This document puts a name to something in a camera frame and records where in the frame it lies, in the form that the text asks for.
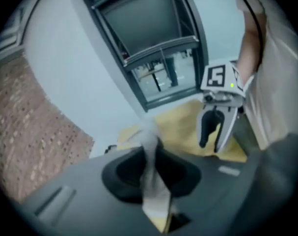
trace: dark metal frame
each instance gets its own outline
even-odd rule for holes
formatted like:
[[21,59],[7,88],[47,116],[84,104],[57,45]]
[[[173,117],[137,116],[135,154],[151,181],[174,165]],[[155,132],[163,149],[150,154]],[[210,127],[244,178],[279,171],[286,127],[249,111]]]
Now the dark metal frame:
[[[118,50],[118,47],[111,35],[111,32],[101,12],[98,9],[98,7],[104,4],[106,1],[109,0],[84,0],[86,5],[88,6],[89,13],[94,23],[100,31],[105,43],[109,47],[109,50],[112,53],[118,67],[120,68],[122,74],[124,75],[135,96],[137,97],[137,99],[139,100],[140,104],[146,112],[149,109],[155,108],[157,106],[201,92],[200,85],[202,81],[203,70],[204,67],[208,64],[208,50],[201,18],[193,0],[182,0],[182,3],[188,13],[193,30],[197,36],[182,37],[179,39],[174,39],[165,43],[161,43],[157,46],[148,48],[129,57],[128,60],[124,60],[122,58]],[[163,49],[163,52],[166,51],[166,54],[172,54],[176,51],[192,49],[193,63],[195,69],[195,87],[173,93],[171,95],[156,99],[151,102],[147,102],[139,84],[133,77],[131,70],[135,69],[139,65],[142,65],[143,63],[146,63],[146,61],[152,60],[153,58],[155,58],[155,56],[159,59],[161,56],[159,53],[161,49]]]

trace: yellow cloth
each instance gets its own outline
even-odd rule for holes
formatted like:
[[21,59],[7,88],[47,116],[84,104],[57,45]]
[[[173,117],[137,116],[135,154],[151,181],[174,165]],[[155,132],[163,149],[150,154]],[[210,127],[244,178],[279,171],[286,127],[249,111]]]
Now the yellow cloth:
[[[201,148],[198,144],[196,119],[201,108],[202,103],[200,101],[192,100],[155,117],[166,150],[170,152],[182,151],[199,156],[216,155],[214,153],[214,143],[219,131],[219,125],[216,131],[209,136],[205,148]],[[122,130],[119,133],[118,143],[125,143],[137,130],[136,125]],[[132,144],[124,144],[118,145],[117,149],[122,150],[132,147]],[[246,162],[247,160],[246,154],[234,137],[231,137],[224,151],[217,156],[226,161]]]

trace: pink brick surface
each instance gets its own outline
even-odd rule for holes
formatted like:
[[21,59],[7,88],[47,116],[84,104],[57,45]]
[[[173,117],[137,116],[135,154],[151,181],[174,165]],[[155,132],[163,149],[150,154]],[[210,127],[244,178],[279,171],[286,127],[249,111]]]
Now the pink brick surface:
[[23,56],[0,67],[0,185],[7,196],[22,201],[87,159],[93,144],[46,98]]

